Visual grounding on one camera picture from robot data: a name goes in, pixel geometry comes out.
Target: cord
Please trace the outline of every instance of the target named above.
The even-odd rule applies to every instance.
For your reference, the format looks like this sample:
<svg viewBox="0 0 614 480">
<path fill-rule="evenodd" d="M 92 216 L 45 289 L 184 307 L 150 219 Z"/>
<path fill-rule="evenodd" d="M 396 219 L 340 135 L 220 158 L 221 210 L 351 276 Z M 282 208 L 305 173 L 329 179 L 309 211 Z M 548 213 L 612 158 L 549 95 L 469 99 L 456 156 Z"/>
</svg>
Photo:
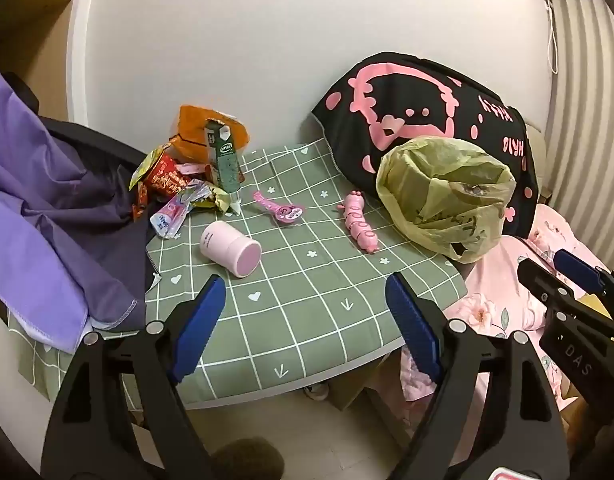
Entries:
<svg viewBox="0 0 614 480">
<path fill-rule="evenodd" d="M 547 7 L 547 16 L 549 17 L 549 40 L 547 41 L 547 61 L 552 73 L 558 74 L 558 45 L 556 44 L 556 32 L 554 30 L 554 8 L 552 7 L 551 0 L 545 0 L 545 7 Z M 554 55 L 552 56 L 552 43 L 554 44 Z"/>
</svg>

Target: pink bedding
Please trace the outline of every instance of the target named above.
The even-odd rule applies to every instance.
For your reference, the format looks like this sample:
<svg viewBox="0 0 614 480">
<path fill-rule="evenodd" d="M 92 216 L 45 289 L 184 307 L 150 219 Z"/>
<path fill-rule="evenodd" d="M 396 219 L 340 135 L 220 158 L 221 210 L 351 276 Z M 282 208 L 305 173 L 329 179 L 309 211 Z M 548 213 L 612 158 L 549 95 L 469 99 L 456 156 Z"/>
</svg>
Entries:
<svg viewBox="0 0 614 480">
<path fill-rule="evenodd" d="M 569 224 L 561 215 L 548 206 L 539 204 L 536 207 L 529 240 L 503 236 L 498 245 L 476 263 L 465 280 L 467 295 L 450 305 L 444 314 L 448 319 L 453 317 L 463 319 L 481 334 L 507 337 L 514 330 L 524 330 L 536 348 L 558 407 L 562 410 L 575 399 L 562 399 L 560 388 L 562 372 L 538 345 L 543 331 L 545 307 L 520 285 L 516 277 L 518 263 L 524 258 L 531 258 L 558 276 L 572 288 L 575 297 L 580 298 L 584 295 L 584 291 L 552 267 L 554 253 L 560 249 L 568 250 L 592 266 L 605 268 L 603 263 L 576 239 Z M 426 374 L 418 371 L 415 359 L 409 354 L 406 346 L 402 348 L 400 376 L 404 399 L 394 386 L 393 376 L 390 384 L 387 384 L 387 375 L 383 374 L 377 378 L 372 387 L 381 394 L 392 412 L 413 430 L 429 403 L 431 397 L 428 396 L 434 392 L 436 384 Z M 468 452 L 471 447 L 478 427 L 487 381 L 487 374 L 479 374 L 469 421 L 463 433 L 464 452 L 465 450 Z"/>
</svg>

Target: brown fuzzy object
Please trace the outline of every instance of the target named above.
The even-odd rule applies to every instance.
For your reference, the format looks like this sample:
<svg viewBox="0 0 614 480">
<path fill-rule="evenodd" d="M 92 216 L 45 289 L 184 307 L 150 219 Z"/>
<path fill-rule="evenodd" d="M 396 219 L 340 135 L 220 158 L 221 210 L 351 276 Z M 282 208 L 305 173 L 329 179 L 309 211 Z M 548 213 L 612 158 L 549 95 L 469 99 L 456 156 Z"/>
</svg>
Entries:
<svg viewBox="0 0 614 480">
<path fill-rule="evenodd" d="M 283 456 L 260 436 L 221 447 L 212 464 L 218 480 L 280 480 L 285 472 Z"/>
</svg>

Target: orange bag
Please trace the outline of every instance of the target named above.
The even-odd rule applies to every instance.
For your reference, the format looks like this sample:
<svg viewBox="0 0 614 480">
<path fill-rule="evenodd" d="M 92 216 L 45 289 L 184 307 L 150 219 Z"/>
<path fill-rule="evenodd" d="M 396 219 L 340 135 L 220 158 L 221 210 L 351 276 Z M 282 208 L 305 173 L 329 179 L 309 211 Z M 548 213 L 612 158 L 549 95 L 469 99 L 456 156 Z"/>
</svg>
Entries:
<svg viewBox="0 0 614 480">
<path fill-rule="evenodd" d="M 169 139 L 169 142 L 178 150 L 180 155 L 194 162 L 208 164 L 209 152 L 207 150 L 207 138 L 205 137 L 205 124 L 211 119 L 229 126 L 236 151 L 247 146 L 249 134 L 245 126 L 236 119 L 215 110 L 192 105 L 180 107 L 178 132 Z"/>
</svg>

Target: table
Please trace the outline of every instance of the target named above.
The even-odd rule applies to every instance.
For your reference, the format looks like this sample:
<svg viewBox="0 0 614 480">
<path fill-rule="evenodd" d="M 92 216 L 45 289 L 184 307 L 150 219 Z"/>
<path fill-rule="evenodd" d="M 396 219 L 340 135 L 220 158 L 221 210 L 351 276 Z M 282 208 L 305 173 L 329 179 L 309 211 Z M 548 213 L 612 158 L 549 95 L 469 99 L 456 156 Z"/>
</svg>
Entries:
<svg viewBox="0 0 614 480">
<path fill-rule="evenodd" d="M 178 386 L 186 408 L 281 394 L 400 348 L 403 339 L 385 304 L 385 280 L 393 272 L 401 271 L 419 296 L 441 309 L 466 293 L 454 266 L 404 238 L 376 200 L 367 200 L 365 218 L 380 250 L 367 254 L 357 248 L 336 208 L 353 187 L 324 139 L 252 152 L 243 158 L 242 170 L 242 216 L 196 210 L 177 238 L 154 238 L 148 245 L 162 279 L 146 296 L 147 322 L 166 319 L 212 274 L 227 285 L 225 309 L 202 359 Z M 303 218 L 280 227 L 253 201 L 258 189 L 279 203 L 302 205 Z M 216 219 L 262 245 L 261 264 L 248 277 L 235 278 L 200 254 L 201 233 Z M 66 370 L 70 357 L 55 349 L 44 352 L 40 343 L 22 348 L 21 373 L 55 396 L 59 370 Z M 124 377 L 124 384 L 130 407 L 139 409 L 133 376 Z"/>
</svg>

